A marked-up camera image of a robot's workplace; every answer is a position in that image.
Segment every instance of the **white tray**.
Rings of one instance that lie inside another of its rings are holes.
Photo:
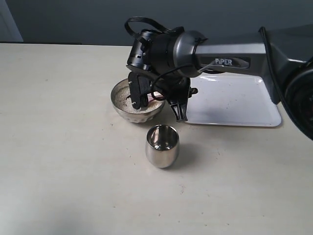
[[[276,105],[257,76],[222,73],[191,79],[199,93],[188,100],[187,123],[275,127],[281,123]]]

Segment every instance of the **stainless steel bowl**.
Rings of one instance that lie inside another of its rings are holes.
[[[148,111],[146,113],[138,113],[133,114],[126,111],[123,111],[119,109],[115,102],[115,96],[116,94],[123,88],[128,87],[128,79],[124,79],[116,84],[116,86],[111,91],[111,102],[113,104],[114,109],[117,111],[117,113],[124,118],[125,120],[133,123],[142,123],[151,120],[154,118],[159,112],[161,112],[162,108],[164,107],[165,101],[161,101],[162,104],[158,106],[156,109],[153,109],[151,111]]]
[[[179,135],[168,125],[156,125],[147,134],[146,156],[149,162],[158,167],[172,165],[179,154]]]

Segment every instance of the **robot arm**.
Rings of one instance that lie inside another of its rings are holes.
[[[129,22],[149,23],[157,30],[134,33]],[[255,34],[207,39],[183,27],[166,29],[135,17],[125,23],[135,37],[127,67],[134,108],[147,105],[147,92],[158,91],[177,121],[186,121],[188,98],[197,93],[190,78],[202,72],[260,76],[273,103],[283,103],[294,124],[313,139],[313,25]]]

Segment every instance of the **table surface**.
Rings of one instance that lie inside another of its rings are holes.
[[[131,124],[110,92],[129,47],[0,45],[0,234],[312,234],[313,144],[278,128]],[[144,153],[180,135],[167,170]]]

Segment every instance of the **stainless steel cup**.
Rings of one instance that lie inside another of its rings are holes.
[[[156,125],[147,134],[146,156],[154,166],[166,168],[175,162],[179,154],[179,135],[168,125]]]

